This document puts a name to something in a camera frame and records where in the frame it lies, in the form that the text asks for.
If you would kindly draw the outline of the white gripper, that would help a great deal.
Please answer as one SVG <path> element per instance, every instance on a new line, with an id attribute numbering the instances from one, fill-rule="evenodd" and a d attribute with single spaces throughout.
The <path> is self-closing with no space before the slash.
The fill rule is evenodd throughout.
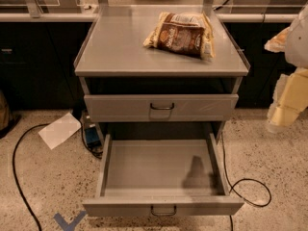
<path id="1" fill-rule="evenodd" d="M 269 39 L 264 48 L 274 53 L 284 52 L 288 34 L 289 27 Z M 272 98 L 266 127 L 269 132 L 277 134 L 292 125 L 308 107 L 308 69 L 298 68 L 291 75 L 282 74 Z"/>

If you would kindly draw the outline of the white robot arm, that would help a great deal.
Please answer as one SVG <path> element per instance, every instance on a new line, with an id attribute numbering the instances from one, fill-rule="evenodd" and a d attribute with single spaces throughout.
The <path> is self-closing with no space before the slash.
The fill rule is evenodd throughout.
<path id="1" fill-rule="evenodd" d="M 280 75 L 269 106 L 267 129 L 279 133 L 308 107 L 308 6 L 289 27 L 268 40 L 265 49 L 284 52 L 286 62 L 296 67 L 291 75 Z"/>

